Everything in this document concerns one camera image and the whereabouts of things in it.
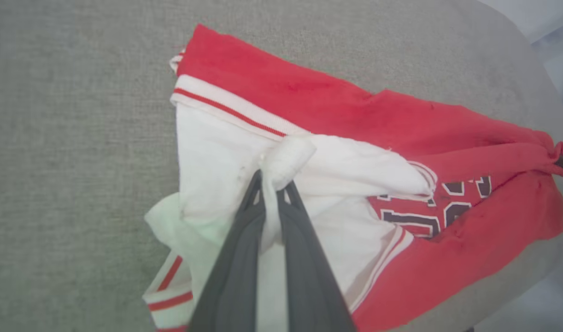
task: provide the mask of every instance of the gray table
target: gray table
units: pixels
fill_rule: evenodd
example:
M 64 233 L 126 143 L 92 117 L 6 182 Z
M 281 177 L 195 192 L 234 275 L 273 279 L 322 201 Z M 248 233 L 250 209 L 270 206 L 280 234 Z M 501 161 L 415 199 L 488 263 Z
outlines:
M 142 216 L 177 191 L 166 62 L 197 23 L 563 139 L 530 45 L 475 0 L 0 1 L 0 331 L 153 330 L 140 296 L 167 248 Z M 402 330 L 460 332 L 562 257 L 563 236 L 535 243 Z

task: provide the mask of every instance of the red and white garment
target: red and white garment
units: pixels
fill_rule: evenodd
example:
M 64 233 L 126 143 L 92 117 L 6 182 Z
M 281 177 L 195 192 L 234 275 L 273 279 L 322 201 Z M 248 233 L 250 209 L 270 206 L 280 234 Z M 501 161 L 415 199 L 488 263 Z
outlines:
M 157 238 L 172 248 L 144 295 L 158 328 L 184 330 L 211 269 L 196 253 L 217 256 L 260 156 L 286 135 L 321 135 L 326 143 L 319 151 L 333 139 L 364 147 L 360 160 L 388 153 L 391 165 L 423 178 L 421 187 L 395 188 L 384 178 L 398 183 L 404 173 L 378 176 L 365 167 L 364 177 L 380 181 L 378 194 L 362 200 L 360 190 L 312 208 L 305 203 L 361 331 L 405 324 L 495 273 L 533 241 L 563 232 L 563 198 L 551 177 L 563 176 L 554 164 L 563 142 L 554 146 L 544 132 L 460 106 L 390 91 L 373 95 L 201 25 L 172 67 L 180 193 L 147 214 Z M 333 156 L 317 151 L 298 173 L 303 199 L 316 195 L 300 177 L 324 170 Z M 197 197 L 203 205 L 192 203 Z M 269 262 L 272 279 L 283 275 L 275 249 L 260 259 Z M 261 301 L 283 296 L 259 290 Z M 277 326 L 278 309 L 258 326 Z

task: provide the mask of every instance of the white floor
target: white floor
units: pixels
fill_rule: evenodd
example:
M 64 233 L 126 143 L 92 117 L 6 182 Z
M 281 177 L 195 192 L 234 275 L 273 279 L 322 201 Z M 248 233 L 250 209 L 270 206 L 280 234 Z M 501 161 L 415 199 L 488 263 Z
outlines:
M 563 0 L 481 1 L 507 15 L 526 34 L 563 101 Z M 475 326 L 475 332 L 563 332 L 563 263 Z

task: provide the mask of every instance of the gray textured tablecloth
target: gray textured tablecloth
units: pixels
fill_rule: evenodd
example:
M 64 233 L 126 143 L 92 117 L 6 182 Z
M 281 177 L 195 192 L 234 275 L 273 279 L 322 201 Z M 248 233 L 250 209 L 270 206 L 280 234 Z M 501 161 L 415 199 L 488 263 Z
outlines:
M 141 294 L 167 248 L 142 216 L 178 188 L 167 61 L 197 23 L 563 139 L 530 45 L 474 0 L 0 1 L 0 331 L 153 330 Z M 538 242 L 403 330 L 460 332 L 562 253 Z

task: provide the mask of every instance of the gray fabric surface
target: gray fabric surface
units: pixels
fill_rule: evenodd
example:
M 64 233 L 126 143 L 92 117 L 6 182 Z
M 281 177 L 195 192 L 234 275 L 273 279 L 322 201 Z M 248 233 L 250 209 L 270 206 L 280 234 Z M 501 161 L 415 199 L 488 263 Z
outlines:
M 153 330 L 140 296 L 167 249 L 142 216 L 177 191 L 166 62 L 197 23 L 563 139 L 528 42 L 473 0 L 0 1 L 0 331 Z M 536 243 L 402 330 L 464 330 L 562 255 L 563 236 Z

